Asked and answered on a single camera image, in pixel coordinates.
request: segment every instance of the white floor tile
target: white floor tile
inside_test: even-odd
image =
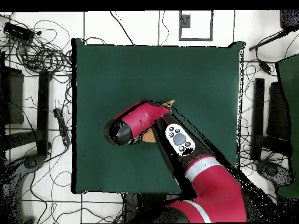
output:
[[[83,200],[91,202],[123,202],[119,193],[88,192],[83,195]]]
[[[82,223],[107,223],[113,220],[122,213],[123,204],[95,204],[84,203],[84,208],[88,208],[92,213],[83,210]]]
[[[235,41],[246,42],[244,60],[256,59],[255,51],[249,51],[262,39],[281,31],[279,10],[236,10]],[[279,61],[284,58],[287,47],[298,34],[290,33],[258,49],[258,57],[262,61]],[[299,53],[297,38],[288,50],[287,57]]]
[[[158,44],[159,11],[113,11],[134,44]],[[213,41],[179,41],[179,11],[160,11],[159,45],[163,46],[219,46],[227,47],[232,43],[234,29],[233,10],[214,11]],[[131,44],[117,21],[109,11],[85,12],[85,39],[98,37],[106,44]],[[100,40],[90,40],[89,44],[102,44]]]

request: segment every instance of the cable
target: cable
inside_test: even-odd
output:
[[[119,25],[120,25],[121,28],[123,29],[124,33],[126,34],[126,36],[128,37],[128,39],[131,41],[131,44],[132,44],[132,45],[135,45],[135,44],[133,43],[133,41],[131,40],[131,38],[128,36],[128,34],[127,34],[127,32],[125,31],[123,25],[121,25],[121,23],[119,22],[119,20],[117,20],[117,18],[112,14],[111,11],[109,11],[109,12],[110,12],[110,14],[112,15],[112,17],[119,23]]]
[[[38,221],[37,221],[37,223],[36,223],[36,224],[39,224],[41,217],[44,215],[44,213],[46,212],[46,210],[47,210],[47,208],[48,208],[48,204],[47,204],[43,199],[41,199],[40,197],[38,197],[38,196],[32,191],[32,184],[33,184],[34,180],[35,180],[35,171],[33,172],[33,180],[32,180],[32,182],[31,182],[31,184],[30,184],[30,191],[31,191],[31,193],[32,193],[33,196],[35,196],[37,199],[43,201],[43,202],[45,203],[45,205],[46,205],[46,208],[44,209],[43,213],[40,215],[40,217],[39,217],[39,219],[38,219]]]
[[[101,38],[96,38],[96,37],[90,37],[90,38],[87,38],[87,39],[85,40],[85,42],[87,43],[87,41],[88,41],[89,39],[100,40],[101,42],[103,42],[103,45],[106,45],[106,42],[105,42],[103,39],[101,39]]]
[[[168,34],[167,34],[166,40],[164,40],[164,41],[161,43],[161,45],[163,45],[163,43],[167,41],[168,36],[169,36],[169,30],[168,30],[168,28],[167,28],[167,27],[165,26],[165,24],[164,24],[164,15],[165,15],[165,11],[163,12],[162,24],[163,24],[163,26],[167,29]]]
[[[290,46],[292,45],[292,43],[294,42],[294,40],[295,40],[298,36],[299,36],[299,33],[294,37],[294,39],[292,40],[292,42],[290,43],[290,45],[287,47],[287,51],[286,51],[286,54],[284,55],[284,58],[286,58],[288,49],[290,48]]]

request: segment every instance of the green table surface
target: green table surface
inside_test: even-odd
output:
[[[294,183],[279,188],[278,193],[284,197],[299,198],[299,55],[279,61],[277,65],[277,74],[287,100],[291,120],[293,154],[289,168],[294,176]]]
[[[175,99],[179,112],[235,165],[243,43],[151,47],[77,39],[76,46],[77,193],[180,192],[155,143],[114,146],[104,137],[105,124],[140,99]]]

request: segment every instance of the black cable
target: black cable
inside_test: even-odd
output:
[[[169,36],[169,29],[168,29],[168,28],[165,26],[165,24],[164,24],[164,15],[165,15],[165,11],[163,12],[162,24],[163,24],[163,26],[167,29],[168,34],[167,34],[166,40],[164,40],[164,41],[161,43],[161,45],[163,45],[163,43],[167,41],[168,36]]]
[[[290,46],[292,45],[292,43],[294,42],[294,40],[295,40],[298,36],[299,36],[299,33],[294,37],[294,39],[292,40],[292,42],[290,43],[290,45],[287,47],[287,51],[286,51],[286,54],[284,55],[284,58],[286,58],[288,49],[290,48]]]
[[[58,221],[58,219],[59,219],[61,216],[63,216],[63,215],[69,215],[69,214],[74,214],[74,213],[77,213],[77,212],[79,212],[79,211],[82,211],[83,209],[86,210],[86,211],[88,211],[88,212],[91,213],[92,215],[94,215],[94,216],[96,216],[96,217],[98,217],[98,218],[101,218],[102,221],[105,221],[105,222],[107,222],[107,223],[109,223],[109,221],[107,221],[106,219],[107,219],[107,218],[112,218],[112,216],[107,216],[107,217],[103,218],[102,216],[99,216],[99,215],[93,213],[93,212],[92,212],[90,209],[88,209],[88,208],[82,208],[82,209],[78,209],[78,210],[76,210],[76,211],[65,212],[65,213],[60,214],[60,215],[58,216],[58,218],[54,221],[53,224],[58,223],[57,221]]]
[[[90,38],[87,38],[85,40],[85,42],[87,43],[88,40],[90,39],[95,39],[95,40],[100,40],[101,42],[103,42],[103,45],[106,45],[106,42],[102,39],[102,38],[97,38],[97,37],[90,37]]]
[[[40,217],[39,217],[39,219],[38,219],[38,221],[37,221],[37,223],[36,223],[36,224],[39,224],[41,217],[44,215],[44,213],[46,212],[46,210],[47,210],[47,208],[48,208],[48,204],[47,204],[43,199],[41,199],[40,197],[38,197],[38,196],[32,191],[32,184],[33,184],[34,180],[35,180],[35,171],[33,172],[33,180],[32,180],[32,182],[31,182],[31,184],[30,184],[30,191],[31,191],[31,193],[32,193],[33,196],[35,196],[37,199],[43,201],[43,202],[45,203],[45,205],[46,205],[46,208],[44,209],[43,213],[40,215]]]
[[[132,45],[135,45],[135,44],[133,43],[133,41],[131,40],[131,38],[128,36],[128,34],[127,34],[127,32],[125,31],[123,25],[119,22],[119,20],[117,20],[117,18],[112,14],[111,11],[109,11],[109,12],[110,12],[110,14],[112,15],[112,17],[119,23],[119,25],[120,25],[121,28],[123,29],[124,33],[126,34],[126,36],[128,37],[128,39],[131,41],[131,44],[132,44]]]

